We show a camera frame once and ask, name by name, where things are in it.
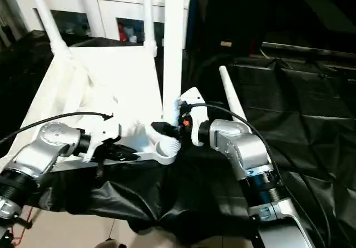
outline black plastic sheet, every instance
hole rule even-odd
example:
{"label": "black plastic sheet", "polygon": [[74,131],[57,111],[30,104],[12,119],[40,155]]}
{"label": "black plastic sheet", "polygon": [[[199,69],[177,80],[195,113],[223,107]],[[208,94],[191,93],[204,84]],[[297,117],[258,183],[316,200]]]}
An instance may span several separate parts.
{"label": "black plastic sheet", "polygon": [[[8,51],[11,56],[0,54],[0,75],[11,75],[11,70],[16,70],[14,73],[21,77],[16,86],[8,86],[7,92],[19,86],[29,88],[28,77],[36,75],[32,94],[27,97],[17,94],[9,99],[2,93],[3,110],[13,117],[5,116],[13,121],[6,125],[7,131],[21,124],[52,58],[48,40],[40,33],[31,36],[13,46]],[[69,36],[65,40],[68,44],[81,41]],[[122,43],[92,39],[80,45]],[[156,63],[161,66],[161,62],[159,55]],[[206,101],[226,105],[218,67],[210,64],[200,69],[193,80]],[[301,168],[325,207],[333,247],[356,246],[354,74],[316,64],[286,65],[255,59],[236,60],[229,72],[248,120],[271,145],[288,188],[323,234],[321,212],[285,156]],[[219,112],[209,112],[209,116],[230,119]],[[155,161],[109,166],[100,180],[94,168],[51,173],[44,177],[31,203],[45,210],[124,219],[135,231],[159,226],[186,244],[213,235],[249,237],[251,232],[246,202],[227,159],[189,143],[184,143],[169,166]],[[309,229],[302,213],[301,217]]]}

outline white tube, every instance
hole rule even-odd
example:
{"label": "white tube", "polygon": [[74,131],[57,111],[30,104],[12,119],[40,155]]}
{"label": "white tube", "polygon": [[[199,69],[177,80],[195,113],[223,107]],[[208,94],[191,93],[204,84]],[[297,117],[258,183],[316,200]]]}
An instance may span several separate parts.
{"label": "white tube", "polygon": [[152,0],[144,0],[144,30],[145,30],[145,41],[144,46],[151,49],[154,57],[157,56],[157,44],[155,40],[155,29],[154,20],[152,15]]}
{"label": "white tube", "polygon": [[[236,94],[234,85],[230,79],[228,70],[226,69],[225,66],[220,66],[219,71],[220,71],[222,83],[224,84],[224,90],[225,90],[226,98],[228,99],[230,110],[235,114],[241,116],[243,119],[246,119],[245,112],[241,107],[241,103]],[[236,122],[240,121],[236,117],[233,117],[233,120]]]}
{"label": "white tube", "polygon": [[167,137],[156,144],[156,152],[168,158],[175,157],[179,152],[181,144],[175,138]]}
{"label": "white tube", "polygon": [[181,93],[184,0],[165,0],[163,120],[178,125]]}
{"label": "white tube", "polygon": [[65,51],[68,53],[69,49],[60,35],[55,20],[53,19],[51,11],[50,9],[48,9],[45,0],[34,0],[34,1],[36,2],[37,10],[39,16],[41,17],[47,35],[50,38],[52,52],[56,53],[58,51],[61,52]]}

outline black fabric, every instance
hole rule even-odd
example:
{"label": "black fabric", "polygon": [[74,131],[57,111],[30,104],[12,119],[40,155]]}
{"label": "black fabric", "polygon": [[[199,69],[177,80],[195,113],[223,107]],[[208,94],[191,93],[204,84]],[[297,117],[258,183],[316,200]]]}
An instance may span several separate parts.
{"label": "black fabric", "polygon": [[[66,38],[67,43],[69,39],[69,44],[75,43],[72,37]],[[40,33],[32,33],[19,43],[0,54],[1,88],[7,93],[1,94],[3,110],[7,110],[2,115],[6,115],[3,121],[9,121],[3,127],[7,132],[21,124],[52,58],[48,40]],[[118,44],[92,39],[80,45]],[[156,59],[158,71],[161,55]],[[196,81],[191,85],[198,86],[206,101],[226,105],[218,66],[211,63],[197,71],[198,76],[190,75]],[[271,145],[286,185],[323,234],[321,212],[285,159],[289,156],[325,207],[333,247],[351,247],[348,242],[356,246],[354,74],[316,64],[287,65],[255,59],[236,60],[229,72],[248,120]],[[12,78],[9,80],[12,73],[18,75],[14,85]],[[26,93],[9,98],[9,92],[19,87]],[[216,111],[209,112],[209,116],[230,119]],[[45,210],[124,219],[135,231],[160,226],[187,244],[213,235],[250,237],[246,201],[229,162],[209,148],[185,143],[172,165],[130,162],[105,167],[103,178],[95,177],[96,170],[89,168],[48,174],[31,203]],[[319,247],[315,233],[310,234]]]}

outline white plastic chair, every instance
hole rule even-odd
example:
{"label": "white plastic chair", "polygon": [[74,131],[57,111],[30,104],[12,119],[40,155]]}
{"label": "white plastic chair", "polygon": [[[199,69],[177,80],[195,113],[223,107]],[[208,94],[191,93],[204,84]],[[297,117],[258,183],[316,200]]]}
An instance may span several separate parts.
{"label": "white plastic chair", "polygon": [[[156,134],[149,126],[153,121],[177,124],[177,99],[180,97],[183,2],[165,0],[164,99],[161,103],[154,57],[157,47],[152,19],[152,0],[144,0],[144,46],[138,47],[71,47],[61,38],[44,0],[35,0],[38,13],[51,41],[55,55],[28,110],[22,126],[38,120],[75,111],[111,114],[123,125],[122,143],[147,152],[161,141],[168,150],[167,163],[174,160],[179,144],[172,138]],[[88,129],[100,118],[65,119],[70,126]],[[138,132],[146,132],[145,141],[137,141]],[[8,161],[37,135],[39,127],[19,134],[7,154]]]}

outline tiled floor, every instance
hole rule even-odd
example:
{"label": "tiled floor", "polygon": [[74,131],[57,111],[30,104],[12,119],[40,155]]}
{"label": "tiled floor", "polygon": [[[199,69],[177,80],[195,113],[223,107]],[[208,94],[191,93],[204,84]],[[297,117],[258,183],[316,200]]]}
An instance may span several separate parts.
{"label": "tiled floor", "polygon": [[[22,217],[26,218],[28,208]],[[14,233],[21,234],[16,226]],[[94,248],[107,238],[116,239],[128,248],[183,248],[174,235],[151,230],[144,235],[134,233],[128,223],[97,216],[40,211],[32,229],[25,232],[19,248]],[[215,236],[195,244],[193,248],[251,248],[250,242],[238,238]]]}

